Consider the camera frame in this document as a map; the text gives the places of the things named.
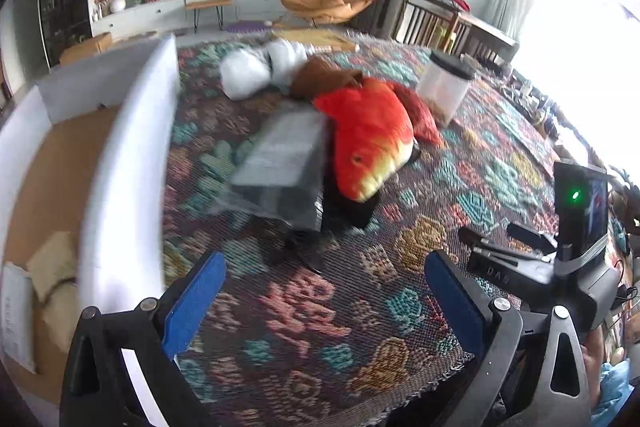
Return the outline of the person's right hand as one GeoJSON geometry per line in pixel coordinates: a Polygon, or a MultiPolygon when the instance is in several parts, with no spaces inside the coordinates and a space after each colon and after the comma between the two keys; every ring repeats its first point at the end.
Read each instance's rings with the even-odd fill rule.
{"type": "Polygon", "coordinates": [[[600,375],[604,360],[604,337],[601,327],[593,329],[580,345],[582,348],[582,359],[585,363],[590,407],[594,409],[600,400],[600,375]]]}

